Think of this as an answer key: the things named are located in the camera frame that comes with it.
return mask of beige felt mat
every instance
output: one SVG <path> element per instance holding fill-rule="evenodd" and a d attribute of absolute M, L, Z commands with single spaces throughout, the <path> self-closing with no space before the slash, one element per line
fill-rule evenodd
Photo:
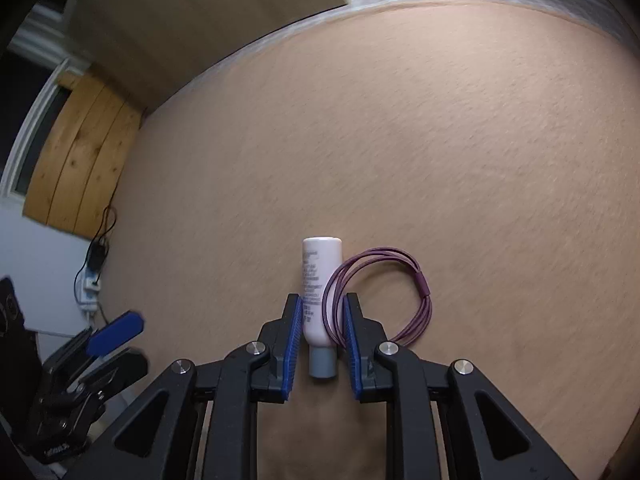
<path fill-rule="evenodd" d="M 148 118 L 104 273 L 157 375 L 223 358 L 301 290 L 301 240 L 393 245 L 433 293 L 422 357 L 466 357 L 582 480 L 638 409 L 640 66 L 597 30 L 487 2 L 385 7 L 240 57 Z M 411 280 L 352 284 L 394 334 Z M 323 386 L 260 412 L 261 479 L 382 479 L 383 406 Z"/>

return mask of electrical outlet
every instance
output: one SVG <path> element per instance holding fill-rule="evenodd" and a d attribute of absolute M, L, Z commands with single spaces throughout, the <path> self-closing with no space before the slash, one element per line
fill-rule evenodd
<path fill-rule="evenodd" d="M 98 292 L 100 292 L 100 279 L 96 272 L 85 268 L 78 276 L 76 291 L 80 301 L 80 309 L 86 312 L 98 310 Z"/>

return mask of metal screw head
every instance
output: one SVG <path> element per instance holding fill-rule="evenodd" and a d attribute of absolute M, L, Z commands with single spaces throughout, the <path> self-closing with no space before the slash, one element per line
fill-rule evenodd
<path fill-rule="evenodd" d="M 185 374 L 191 368 L 191 361 L 187 359 L 178 359 L 171 363 L 171 371 L 176 374 Z"/>
<path fill-rule="evenodd" d="M 260 355 L 267 349 L 262 341 L 251 341 L 245 348 L 251 355 Z"/>
<path fill-rule="evenodd" d="M 384 355 L 393 355 L 398 352 L 398 345 L 392 341 L 385 341 L 380 343 L 378 350 L 380 350 Z"/>
<path fill-rule="evenodd" d="M 468 375 L 474 371 L 474 366 L 471 361 L 467 361 L 466 359 L 458 359 L 455 363 L 453 363 L 453 367 L 460 375 Z"/>

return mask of white plastic bottle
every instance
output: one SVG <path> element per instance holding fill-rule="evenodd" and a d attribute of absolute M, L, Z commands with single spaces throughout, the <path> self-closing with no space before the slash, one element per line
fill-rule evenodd
<path fill-rule="evenodd" d="M 319 379 L 335 377 L 335 345 L 322 323 L 322 295 L 329 278 L 342 263 L 342 240 L 327 236 L 302 240 L 304 284 L 303 332 L 309 343 L 309 375 Z M 327 297 L 327 311 L 334 300 L 332 286 Z M 329 316 L 329 326 L 334 324 Z"/>

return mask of wooden plank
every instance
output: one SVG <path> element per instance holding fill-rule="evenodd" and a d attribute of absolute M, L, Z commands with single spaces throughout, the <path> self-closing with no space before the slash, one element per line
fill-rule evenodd
<path fill-rule="evenodd" d="M 92 238 L 118 183 L 127 154 L 140 127 L 141 113 L 125 102 L 104 139 L 87 181 L 74 233 Z"/>
<path fill-rule="evenodd" d="M 65 70 L 56 78 L 56 83 L 62 86 L 62 88 L 73 91 L 76 89 L 76 86 L 78 86 L 81 77 L 82 76 L 76 75 L 73 72 L 69 72 L 69 70 Z"/>
<path fill-rule="evenodd" d="M 68 33 L 153 109 L 274 30 L 346 0 L 76 0 Z"/>
<path fill-rule="evenodd" d="M 102 143 L 123 104 L 122 97 L 105 86 L 91 106 L 60 173 L 47 219 L 48 225 L 73 232 L 84 188 Z"/>
<path fill-rule="evenodd" d="M 31 177 L 22 214 L 38 222 L 46 223 L 58 179 L 65 165 L 66 156 L 78 134 L 89 108 L 94 104 L 104 82 L 86 73 L 76 89 L 66 100 L 58 118 L 53 123 L 36 167 Z"/>

